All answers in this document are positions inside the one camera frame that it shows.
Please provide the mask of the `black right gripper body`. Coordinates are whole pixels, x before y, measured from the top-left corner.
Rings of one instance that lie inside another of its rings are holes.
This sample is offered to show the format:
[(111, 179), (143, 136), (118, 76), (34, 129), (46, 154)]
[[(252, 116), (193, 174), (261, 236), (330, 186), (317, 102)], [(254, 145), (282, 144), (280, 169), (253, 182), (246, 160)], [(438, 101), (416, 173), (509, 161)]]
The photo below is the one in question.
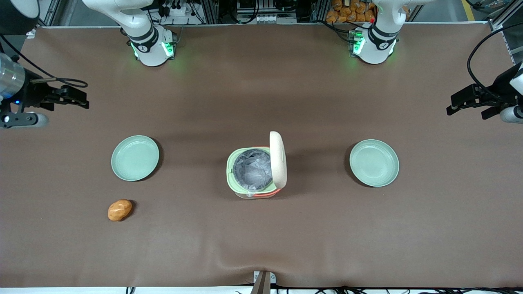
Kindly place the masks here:
[(57, 82), (57, 78), (26, 77), (24, 85), (16, 94), (18, 111), (24, 112), (25, 108), (36, 107), (54, 111), (54, 104), (62, 104), (58, 89), (49, 86), (49, 82)]

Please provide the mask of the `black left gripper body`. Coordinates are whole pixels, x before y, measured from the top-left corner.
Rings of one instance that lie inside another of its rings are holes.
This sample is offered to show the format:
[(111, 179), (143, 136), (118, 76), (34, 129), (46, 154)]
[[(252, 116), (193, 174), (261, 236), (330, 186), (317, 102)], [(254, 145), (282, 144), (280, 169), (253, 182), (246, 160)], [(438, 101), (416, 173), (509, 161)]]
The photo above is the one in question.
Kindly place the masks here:
[(514, 86), (512, 81), (518, 83), (517, 78), (522, 77), (522, 62), (519, 62), (499, 74), (491, 86), (484, 86), (480, 82), (474, 84), (478, 100), (482, 106), (504, 109), (522, 104), (522, 90)]

